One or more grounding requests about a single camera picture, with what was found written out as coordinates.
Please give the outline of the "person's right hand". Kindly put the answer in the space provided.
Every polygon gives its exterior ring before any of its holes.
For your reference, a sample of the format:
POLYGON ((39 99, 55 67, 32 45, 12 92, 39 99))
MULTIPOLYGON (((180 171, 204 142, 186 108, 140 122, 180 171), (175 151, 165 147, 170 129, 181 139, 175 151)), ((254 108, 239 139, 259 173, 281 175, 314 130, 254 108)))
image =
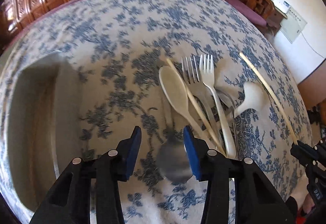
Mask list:
POLYGON ((304 211, 305 214, 309 214, 314 207, 315 207, 315 203, 312 197, 310 196, 310 194, 307 194, 302 205, 302 210, 304 211))

